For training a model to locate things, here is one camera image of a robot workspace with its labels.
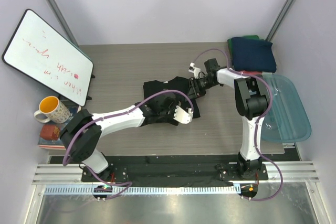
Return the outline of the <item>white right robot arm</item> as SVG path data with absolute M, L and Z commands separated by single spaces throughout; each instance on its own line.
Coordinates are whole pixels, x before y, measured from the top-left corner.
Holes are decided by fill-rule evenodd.
M 261 128 L 265 115 L 271 106 L 266 82 L 259 76 L 237 72 L 232 68 L 220 67 L 215 58 L 204 62 L 206 73 L 202 74 L 195 63 L 190 63 L 188 94 L 191 99 L 205 95 L 206 90 L 216 85 L 234 89 L 235 104 L 243 122 L 242 146 L 238 153 L 236 174 L 240 179 L 254 179 L 261 171 L 260 154 Z

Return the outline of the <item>black printed t-shirt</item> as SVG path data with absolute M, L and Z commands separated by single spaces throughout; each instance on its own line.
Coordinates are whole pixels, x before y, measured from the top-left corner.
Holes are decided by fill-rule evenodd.
M 200 111 L 196 102 L 196 98 L 189 98 L 188 92 L 188 79 L 185 77 L 175 77 L 170 81 L 162 82 L 158 80 L 148 81 L 143 84 L 144 98 L 148 98 L 156 93 L 165 91 L 156 97 L 170 97 L 177 101 L 177 105 L 183 108 L 185 111 L 191 108 L 190 103 L 193 104 L 193 119 L 201 117 Z M 146 124 L 152 124 L 150 118 L 146 119 Z

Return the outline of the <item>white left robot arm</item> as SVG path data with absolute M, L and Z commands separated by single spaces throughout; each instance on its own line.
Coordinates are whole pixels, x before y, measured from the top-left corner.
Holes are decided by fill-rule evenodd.
M 92 176 L 108 180 L 112 175 L 112 165 L 97 148 L 100 139 L 118 131 L 154 123 L 179 124 L 176 114 L 183 108 L 184 101 L 181 95 L 166 90 L 119 111 L 89 113 L 84 109 L 78 112 L 60 134 L 66 148 L 63 166 L 70 162 L 84 164 Z

